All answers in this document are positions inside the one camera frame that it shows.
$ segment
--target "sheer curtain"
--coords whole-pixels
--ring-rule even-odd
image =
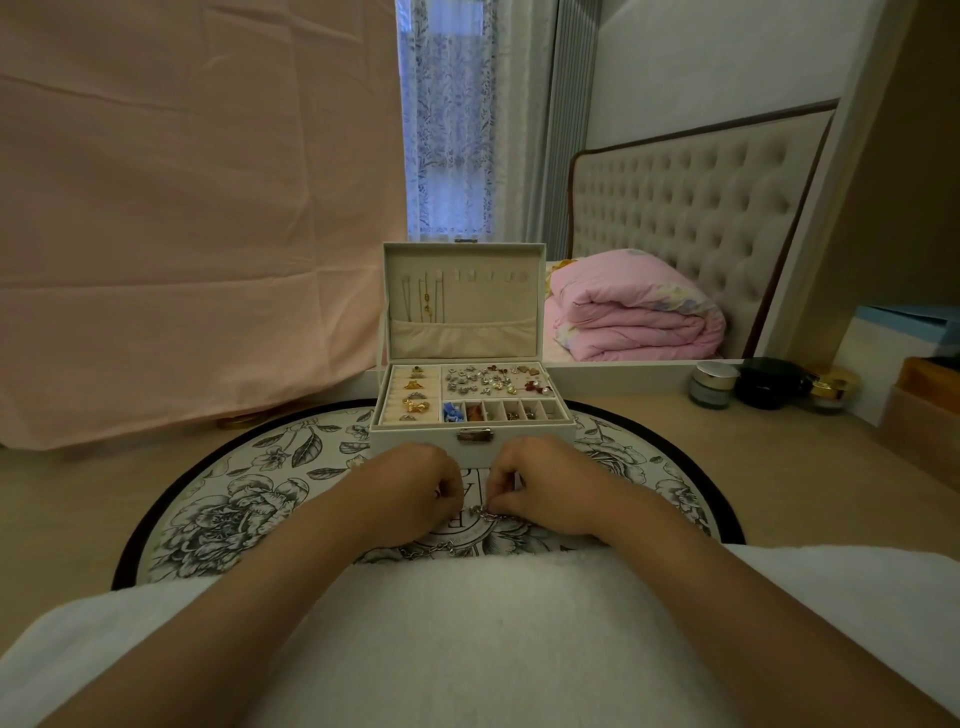
[[[537,239],[556,13],[396,0],[409,239]]]

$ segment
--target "white jewelry box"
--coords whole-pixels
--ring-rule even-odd
[[[576,423],[540,361],[545,269],[539,243],[383,244],[373,454],[425,442],[461,468],[489,468],[516,437],[573,442]],[[445,405],[464,420],[447,422]]]

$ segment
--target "hand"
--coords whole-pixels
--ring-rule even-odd
[[[514,473],[524,488],[514,491]],[[517,516],[568,536],[597,536],[602,514],[629,485],[554,435],[510,440],[487,479],[491,513]]]
[[[377,455],[335,485],[360,547],[402,546],[464,507],[460,466],[440,448],[407,443]]]

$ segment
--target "jewelry box lid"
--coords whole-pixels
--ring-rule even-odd
[[[545,273],[541,243],[386,242],[378,350],[391,363],[540,360]]]

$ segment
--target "silver lid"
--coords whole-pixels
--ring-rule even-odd
[[[722,361],[708,360],[697,362],[693,378],[710,389],[732,389],[740,370]]]

